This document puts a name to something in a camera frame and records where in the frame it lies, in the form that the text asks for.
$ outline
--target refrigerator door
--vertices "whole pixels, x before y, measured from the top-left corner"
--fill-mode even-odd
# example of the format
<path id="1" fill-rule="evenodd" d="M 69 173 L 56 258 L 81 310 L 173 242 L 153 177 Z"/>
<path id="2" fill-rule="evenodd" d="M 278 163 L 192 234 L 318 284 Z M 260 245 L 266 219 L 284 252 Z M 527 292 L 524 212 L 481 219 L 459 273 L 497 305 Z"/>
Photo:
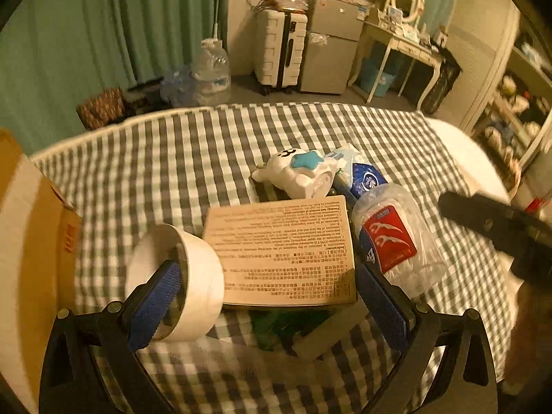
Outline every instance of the refrigerator door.
<path id="1" fill-rule="evenodd" d="M 327 44 L 311 42 L 307 34 L 300 91 L 341 94 L 347 87 L 357 42 L 327 37 Z"/>
<path id="2" fill-rule="evenodd" d="M 364 14 L 360 17 L 358 7 L 341 0 L 314 0 L 309 9 L 310 32 L 319 32 L 333 37 L 359 40 Z"/>

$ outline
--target white tape roll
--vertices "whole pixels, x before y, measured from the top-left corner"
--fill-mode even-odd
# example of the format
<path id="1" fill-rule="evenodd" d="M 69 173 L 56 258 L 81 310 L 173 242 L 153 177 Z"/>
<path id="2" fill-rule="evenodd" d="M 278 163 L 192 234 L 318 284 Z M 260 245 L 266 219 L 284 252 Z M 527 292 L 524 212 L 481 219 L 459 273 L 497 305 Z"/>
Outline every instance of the white tape roll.
<path id="1" fill-rule="evenodd" d="M 153 227 L 134 248 L 126 269 L 125 298 L 147 282 L 164 260 L 173 259 L 169 255 L 175 248 L 186 298 L 178 322 L 172 326 L 161 323 L 154 341 L 194 341 L 204 336 L 223 306 L 224 277 L 219 257 L 201 238 L 169 224 Z"/>

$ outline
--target vanity table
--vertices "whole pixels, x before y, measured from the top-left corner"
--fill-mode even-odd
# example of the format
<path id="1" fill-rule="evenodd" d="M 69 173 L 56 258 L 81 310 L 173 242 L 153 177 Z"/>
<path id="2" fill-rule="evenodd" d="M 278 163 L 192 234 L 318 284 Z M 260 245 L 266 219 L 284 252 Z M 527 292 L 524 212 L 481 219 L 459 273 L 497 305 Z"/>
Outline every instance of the vanity table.
<path id="1" fill-rule="evenodd" d="M 439 79 L 441 64 L 443 63 L 441 55 L 434 53 L 429 48 L 421 46 L 418 42 L 420 35 L 418 32 L 418 24 L 423 9 L 424 0 L 412 0 L 410 10 L 408 14 L 405 15 L 402 10 L 397 8 L 396 0 L 385 0 L 383 11 L 380 11 L 376 7 L 372 7 L 368 16 L 365 17 L 361 38 L 358 42 L 357 53 L 352 66 L 352 75 L 348 84 L 360 96 L 366 98 L 366 103 L 369 103 L 374 96 L 379 80 L 382 77 L 385 63 L 389 58 L 389 53 L 391 50 L 396 50 L 412 58 L 405 80 L 398 93 L 399 96 L 402 95 L 402 91 L 405 89 L 405 85 L 410 77 L 416 60 L 433 68 L 431 80 L 418 100 L 416 109 L 421 110 L 424 98 Z M 374 80 L 374 84 L 372 85 L 372 89 L 370 93 L 366 93 L 354 83 L 361 71 L 362 59 L 369 53 L 374 41 L 387 45 L 387 49 L 385 49 L 385 54 L 377 72 L 376 79 Z"/>
<path id="2" fill-rule="evenodd" d="M 385 54 L 383 56 L 383 60 L 380 65 L 379 71 L 377 72 L 377 77 L 376 77 L 376 80 L 374 81 L 374 85 L 372 86 L 370 93 L 366 93 L 364 90 L 362 90 L 360 87 L 358 87 L 358 85 L 354 83 L 357 80 L 358 75 L 361 71 L 363 57 L 369 54 L 369 51 L 367 51 L 367 49 L 369 49 L 368 47 L 372 44 L 371 40 L 375 40 L 380 43 L 383 43 L 384 45 L 387 45 L 387 49 L 385 49 Z M 433 76 L 431 77 L 430 82 L 427 84 L 422 95 L 420 96 L 420 99 L 418 100 L 418 105 L 416 109 L 420 110 L 422 107 L 424 98 L 427 96 L 427 93 L 430 92 L 431 88 L 435 85 L 435 83 L 437 82 L 437 79 L 439 78 L 439 74 L 441 71 L 441 63 L 443 62 L 443 58 L 441 57 L 441 55 L 434 53 L 430 49 L 424 48 L 420 44 L 415 43 L 404 36 L 396 34 L 390 31 L 389 29 L 386 29 L 385 26 L 381 26 L 381 24 L 378 25 L 371 22 L 364 23 L 361 39 L 358 42 L 357 54 L 353 62 L 353 67 L 352 67 L 353 73 L 351 75 L 351 78 L 349 79 L 348 84 L 360 96 L 362 96 L 363 98 L 366 98 L 366 103 L 369 103 L 372 100 L 372 97 L 374 96 L 374 92 L 376 90 L 380 77 L 382 76 L 382 72 L 385 68 L 385 63 L 387 62 L 387 59 L 389 57 L 389 53 L 391 52 L 391 50 L 399 51 L 402 54 L 412 58 L 412 61 L 408 68 L 408 72 L 406 73 L 405 80 L 402 83 L 401 89 L 398 93 L 399 96 L 402 95 L 402 91 L 404 90 L 406 82 L 410 77 L 410 73 L 412 72 L 412 68 L 414 67 L 414 63 L 416 60 L 426 65 L 429 65 L 430 67 L 433 68 Z"/>

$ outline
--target white cabinet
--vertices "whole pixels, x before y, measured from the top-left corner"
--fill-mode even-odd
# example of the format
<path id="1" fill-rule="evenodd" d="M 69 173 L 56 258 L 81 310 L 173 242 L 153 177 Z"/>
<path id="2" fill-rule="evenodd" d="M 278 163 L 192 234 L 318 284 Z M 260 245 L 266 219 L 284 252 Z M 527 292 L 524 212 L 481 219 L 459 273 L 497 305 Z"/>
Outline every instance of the white cabinet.
<path id="1" fill-rule="evenodd" d="M 519 17 L 511 0 L 456 0 L 447 48 L 463 71 L 435 117 L 470 134 L 502 78 Z"/>

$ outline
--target red item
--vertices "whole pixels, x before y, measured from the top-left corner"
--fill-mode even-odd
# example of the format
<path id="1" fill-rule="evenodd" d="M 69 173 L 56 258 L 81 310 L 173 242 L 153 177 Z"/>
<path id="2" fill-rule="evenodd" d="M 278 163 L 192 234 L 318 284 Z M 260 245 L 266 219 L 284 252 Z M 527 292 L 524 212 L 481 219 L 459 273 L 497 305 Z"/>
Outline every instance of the red item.
<path id="1" fill-rule="evenodd" d="M 364 223 L 377 251 L 382 273 L 416 255 L 416 246 L 393 205 L 387 205 Z"/>
<path id="2" fill-rule="evenodd" d="M 536 197 L 525 209 L 526 213 L 535 214 L 550 204 L 552 198 L 552 190 L 547 193 L 545 197 Z"/>

